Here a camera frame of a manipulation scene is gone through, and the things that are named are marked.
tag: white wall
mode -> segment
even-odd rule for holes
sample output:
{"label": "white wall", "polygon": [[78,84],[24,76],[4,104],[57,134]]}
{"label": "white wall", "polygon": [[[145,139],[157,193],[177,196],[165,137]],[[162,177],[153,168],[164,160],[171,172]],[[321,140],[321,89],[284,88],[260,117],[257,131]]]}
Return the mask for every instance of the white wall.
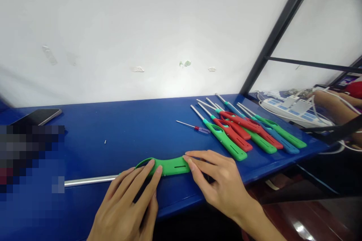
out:
{"label": "white wall", "polygon": [[[274,57],[351,65],[362,55],[362,0],[304,0]],[[253,90],[328,84],[340,72],[268,61]]]}
{"label": "white wall", "polygon": [[0,0],[0,94],[22,107],[237,93],[286,1]]}

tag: smartphone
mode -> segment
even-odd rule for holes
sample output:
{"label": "smartphone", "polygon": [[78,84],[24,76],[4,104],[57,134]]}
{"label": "smartphone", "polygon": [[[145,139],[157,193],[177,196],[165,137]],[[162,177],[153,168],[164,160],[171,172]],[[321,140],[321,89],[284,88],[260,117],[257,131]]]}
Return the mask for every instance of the smartphone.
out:
{"label": "smartphone", "polygon": [[12,123],[13,126],[44,125],[51,119],[59,116],[61,109],[37,109],[34,112]]}

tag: blue tabletop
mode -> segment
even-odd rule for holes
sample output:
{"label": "blue tabletop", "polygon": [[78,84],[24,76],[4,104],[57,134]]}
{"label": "blue tabletop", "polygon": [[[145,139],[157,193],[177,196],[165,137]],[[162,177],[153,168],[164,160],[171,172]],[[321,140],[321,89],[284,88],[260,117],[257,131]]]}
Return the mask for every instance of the blue tabletop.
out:
{"label": "blue tabletop", "polygon": [[[211,122],[207,114],[197,106],[197,98],[205,101],[206,96],[11,108],[0,114],[0,125],[11,124],[38,108],[60,108],[63,113],[47,125],[64,125],[66,129],[64,143],[60,143],[57,147],[60,158],[64,159],[65,180],[115,175],[148,157],[172,159],[190,150],[211,149],[230,157],[212,134],[202,134],[175,122],[178,120],[192,125],[203,125],[190,105],[195,105]],[[216,96],[209,98],[222,105]],[[249,140],[253,150],[248,152],[247,159],[237,162],[245,184],[328,149],[325,143],[266,112],[241,95],[223,95],[223,98],[233,105],[241,102],[256,114],[277,122],[289,133],[308,144],[297,155],[290,155],[281,150],[275,154],[267,154]],[[52,170],[55,168],[51,162],[40,161],[38,168],[32,170],[33,179],[35,176],[41,178],[42,170],[46,167]],[[23,182],[23,186],[27,185],[31,185],[31,182]],[[59,240],[84,239],[90,231],[94,215],[108,186],[109,183],[100,183],[66,188],[64,194],[58,194],[56,207],[50,204],[46,208],[51,211],[51,219],[47,219],[47,214],[43,217],[39,215],[44,220],[36,224],[34,221],[30,222],[31,228],[28,227],[29,223],[26,224],[27,227],[22,223],[7,225],[2,235],[7,238],[23,238],[31,234],[37,240],[49,237]],[[39,206],[43,203],[35,204],[36,197],[35,199],[33,197],[29,203],[26,194],[21,199],[21,191],[31,193],[31,189],[22,190],[22,188],[20,193],[14,193],[12,201],[21,200],[23,206],[7,204],[6,214],[16,216],[19,211],[16,209],[24,208],[25,205],[27,208],[24,212],[39,214]],[[188,173],[163,177],[157,188],[157,199],[158,218],[164,218],[203,201],[204,197],[194,183],[191,173]],[[54,209],[57,210],[56,218],[53,217]]]}

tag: white power strip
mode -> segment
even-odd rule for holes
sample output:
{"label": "white power strip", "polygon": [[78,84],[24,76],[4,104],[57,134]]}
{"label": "white power strip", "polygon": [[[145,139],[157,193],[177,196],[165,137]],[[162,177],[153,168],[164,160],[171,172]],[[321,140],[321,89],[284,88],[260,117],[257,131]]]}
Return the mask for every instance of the white power strip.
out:
{"label": "white power strip", "polygon": [[280,102],[276,99],[265,99],[261,102],[261,105],[265,107],[266,109],[281,115],[285,116],[286,118],[281,117],[282,119],[286,121],[290,121],[288,118],[295,119],[293,122],[299,124],[300,126],[303,126],[305,128],[310,127],[325,127],[325,126],[333,126],[334,124],[331,123],[328,120],[323,119],[325,123],[320,121],[314,114],[310,114],[308,112],[306,113],[298,113],[293,110],[293,108],[287,108],[284,105],[283,102]]}

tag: green plastic handle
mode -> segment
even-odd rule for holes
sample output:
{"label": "green plastic handle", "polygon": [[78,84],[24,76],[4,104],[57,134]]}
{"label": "green plastic handle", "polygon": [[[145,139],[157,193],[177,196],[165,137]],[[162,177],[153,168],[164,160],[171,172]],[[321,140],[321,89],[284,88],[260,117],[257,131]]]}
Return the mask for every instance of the green plastic handle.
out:
{"label": "green plastic handle", "polygon": [[136,168],[141,167],[143,164],[148,162],[149,160],[154,159],[155,165],[153,166],[152,170],[148,174],[148,176],[152,176],[159,165],[162,165],[162,176],[166,175],[175,175],[175,174],[182,174],[182,173],[188,173],[190,172],[190,168],[188,163],[183,159],[183,157],[177,157],[174,159],[169,160],[159,160],[156,158],[147,158],[143,160],[142,162],[138,163]]}
{"label": "green plastic handle", "polygon": [[242,161],[248,157],[246,152],[239,148],[228,136],[225,131],[218,127],[215,124],[208,122],[206,119],[203,120],[206,127],[216,136],[216,138],[221,142],[221,144],[228,150],[228,152],[235,158],[237,161]]}
{"label": "green plastic handle", "polygon": [[262,149],[264,150],[266,153],[269,154],[273,154],[277,152],[277,149],[270,144],[269,142],[267,142],[265,139],[263,139],[261,136],[259,136],[257,133],[252,132],[246,128],[243,127],[243,129],[245,131],[247,131],[247,133],[250,134],[250,136],[252,137],[252,140]]}
{"label": "green plastic handle", "polygon": [[278,132],[278,134],[280,134],[282,137],[284,137],[286,140],[288,140],[291,144],[293,144],[298,149],[301,149],[301,148],[304,148],[307,146],[307,144],[305,142],[303,142],[300,139],[297,139],[295,136],[289,134],[287,131],[285,131],[283,128],[281,128],[279,126],[279,124],[276,124],[275,122],[265,119],[259,115],[255,115],[255,117],[259,121],[262,121],[266,124],[271,125],[274,128],[274,130],[276,130]]}

